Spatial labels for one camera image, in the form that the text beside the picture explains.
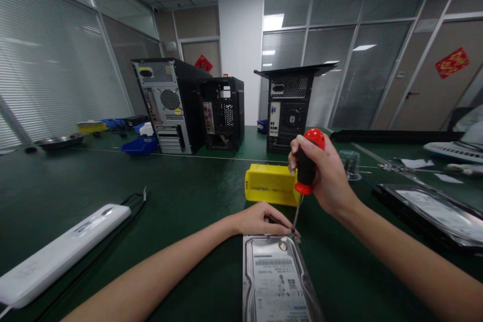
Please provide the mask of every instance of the yellow plastic bin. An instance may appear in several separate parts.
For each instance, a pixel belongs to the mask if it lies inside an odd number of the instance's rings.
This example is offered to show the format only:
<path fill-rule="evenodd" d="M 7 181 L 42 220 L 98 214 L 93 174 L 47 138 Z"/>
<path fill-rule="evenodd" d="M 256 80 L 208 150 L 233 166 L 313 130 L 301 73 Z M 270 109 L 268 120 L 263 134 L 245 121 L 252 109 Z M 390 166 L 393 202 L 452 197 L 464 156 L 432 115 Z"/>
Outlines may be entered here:
<path fill-rule="evenodd" d="M 77 124 L 80 133 L 94 133 L 107 130 L 104 122 L 80 122 Z"/>
<path fill-rule="evenodd" d="M 296 182 L 296 174 L 292 176 L 287 166 L 251 164 L 245 173 L 245 197 L 297 207 L 300 193 L 293 188 Z"/>

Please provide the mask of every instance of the computer case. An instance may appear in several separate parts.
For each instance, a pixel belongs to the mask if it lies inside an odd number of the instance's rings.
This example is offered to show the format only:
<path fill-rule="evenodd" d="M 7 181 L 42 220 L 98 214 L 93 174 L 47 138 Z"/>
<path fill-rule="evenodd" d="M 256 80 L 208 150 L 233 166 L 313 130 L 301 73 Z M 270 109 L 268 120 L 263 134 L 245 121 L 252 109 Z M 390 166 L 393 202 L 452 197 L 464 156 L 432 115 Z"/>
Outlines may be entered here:
<path fill-rule="evenodd" d="M 207 149 L 238 150 L 245 134 L 244 84 L 234 77 L 198 82 Z"/>
<path fill-rule="evenodd" d="M 197 81 L 211 74 L 175 58 L 131 62 L 161 151 L 198 151 L 204 136 Z"/>
<path fill-rule="evenodd" d="M 314 77 L 335 64 L 320 64 L 268 71 L 254 70 L 269 80 L 267 152 L 289 154 L 290 142 L 305 133 Z"/>

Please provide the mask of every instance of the hand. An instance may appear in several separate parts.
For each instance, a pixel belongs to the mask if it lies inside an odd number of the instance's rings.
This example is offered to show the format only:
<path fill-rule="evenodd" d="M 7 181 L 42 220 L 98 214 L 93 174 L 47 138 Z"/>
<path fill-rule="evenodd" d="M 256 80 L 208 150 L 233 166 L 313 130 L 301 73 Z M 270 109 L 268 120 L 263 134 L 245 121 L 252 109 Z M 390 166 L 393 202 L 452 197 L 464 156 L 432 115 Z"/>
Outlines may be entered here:
<path fill-rule="evenodd" d="M 298 135 L 290 143 L 292 151 L 288 155 L 288 168 L 292 174 L 295 174 L 296 154 L 298 148 L 302 147 L 305 154 L 318 167 L 312 184 L 313 194 L 322 209 L 337 218 L 340 213 L 352 210 L 360 201 L 349 186 L 344 166 L 334 145 L 327 135 L 324 134 L 324 138 L 326 141 L 325 151 L 302 135 Z"/>
<path fill-rule="evenodd" d="M 290 235 L 292 223 L 280 211 L 265 201 L 229 216 L 238 234 L 245 235 Z"/>

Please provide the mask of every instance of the hard drive in plastic bag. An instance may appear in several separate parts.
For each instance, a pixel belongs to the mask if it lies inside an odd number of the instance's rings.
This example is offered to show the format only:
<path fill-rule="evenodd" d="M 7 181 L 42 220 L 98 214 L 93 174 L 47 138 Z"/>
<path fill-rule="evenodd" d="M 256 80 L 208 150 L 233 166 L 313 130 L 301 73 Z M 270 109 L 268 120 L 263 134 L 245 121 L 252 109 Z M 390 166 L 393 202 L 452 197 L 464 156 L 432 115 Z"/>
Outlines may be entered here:
<path fill-rule="evenodd" d="M 325 321 L 293 235 L 244 235 L 243 246 L 243 321 Z"/>

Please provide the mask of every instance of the power strip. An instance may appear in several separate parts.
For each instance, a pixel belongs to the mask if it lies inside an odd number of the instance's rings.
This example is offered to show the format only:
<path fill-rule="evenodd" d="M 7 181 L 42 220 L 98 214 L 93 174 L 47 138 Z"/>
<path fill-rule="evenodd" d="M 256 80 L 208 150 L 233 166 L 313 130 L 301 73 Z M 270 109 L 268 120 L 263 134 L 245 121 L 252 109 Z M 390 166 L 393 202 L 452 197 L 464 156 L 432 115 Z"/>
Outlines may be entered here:
<path fill-rule="evenodd" d="M 131 214 L 107 204 L 0 277 L 0 302 L 22 308 L 37 298 Z"/>

